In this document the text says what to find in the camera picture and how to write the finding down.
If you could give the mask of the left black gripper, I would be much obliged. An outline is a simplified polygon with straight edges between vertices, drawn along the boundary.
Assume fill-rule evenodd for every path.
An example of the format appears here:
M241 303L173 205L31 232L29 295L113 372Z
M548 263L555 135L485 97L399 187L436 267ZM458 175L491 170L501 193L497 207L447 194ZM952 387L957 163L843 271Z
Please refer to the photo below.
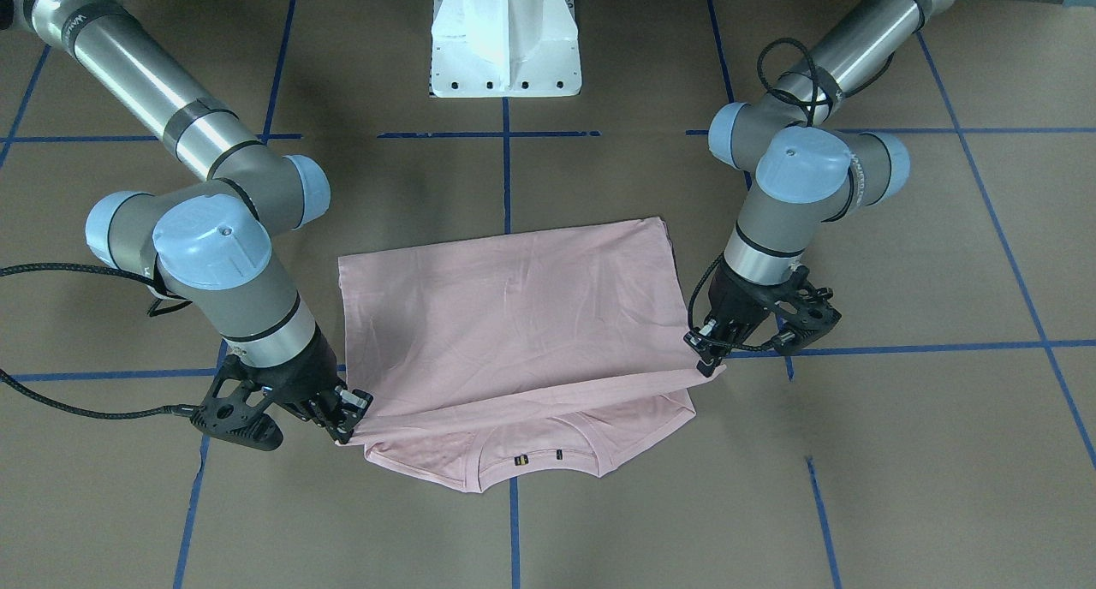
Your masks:
M737 276L724 260L716 260L689 297L684 341L696 351L696 369L705 378L735 350L797 354L837 326L842 314L830 303L832 296L832 288L809 282L804 265L795 267L783 283L766 286ZM779 331L760 346L747 344L770 315L783 320Z

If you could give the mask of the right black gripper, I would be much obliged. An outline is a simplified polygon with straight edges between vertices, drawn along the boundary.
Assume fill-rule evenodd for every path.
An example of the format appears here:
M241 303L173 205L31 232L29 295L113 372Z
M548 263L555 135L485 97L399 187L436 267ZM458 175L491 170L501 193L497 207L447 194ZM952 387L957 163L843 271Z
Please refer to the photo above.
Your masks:
M278 366L247 366L236 355L224 359L189 421L207 437L274 451L284 437L266 410L277 405L302 421L320 424L334 442L346 444L372 403L367 390L349 390L339 378L334 351L317 329L300 354Z

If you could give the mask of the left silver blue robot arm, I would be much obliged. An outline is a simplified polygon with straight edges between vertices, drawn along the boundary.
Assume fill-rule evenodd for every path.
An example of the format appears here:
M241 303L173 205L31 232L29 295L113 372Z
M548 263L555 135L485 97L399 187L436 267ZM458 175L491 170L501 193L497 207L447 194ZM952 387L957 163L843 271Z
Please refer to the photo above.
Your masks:
M1093 0L1009 0L1092 7ZM825 128L849 99L888 69L897 48L956 0L860 0L818 45L775 39L801 58L775 81L756 63L765 94L729 103L708 131L717 160L750 173L743 207L723 253L698 283L710 312L685 335L697 370L711 376L733 351L798 354L838 322L832 291L809 281L802 257L823 223L891 199L907 183L909 152L897 136ZM783 328L760 346L751 336L770 317Z

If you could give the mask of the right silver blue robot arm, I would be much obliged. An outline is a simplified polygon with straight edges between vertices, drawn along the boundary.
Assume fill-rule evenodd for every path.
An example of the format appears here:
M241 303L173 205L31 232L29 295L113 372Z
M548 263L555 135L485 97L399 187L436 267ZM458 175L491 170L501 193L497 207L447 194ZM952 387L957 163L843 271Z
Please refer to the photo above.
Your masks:
M168 414L207 437L273 451L283 434L267 409L278 406L349 443L372 395L341 378L271 243L326 214L324 171L305 156L271 152L121 0L3 0L3 29L65 50L197 178L165 194L110 194L87 215L85 243L99 265L79 272L128 277L159 299L196 306L227 347L202 403L113 419Z

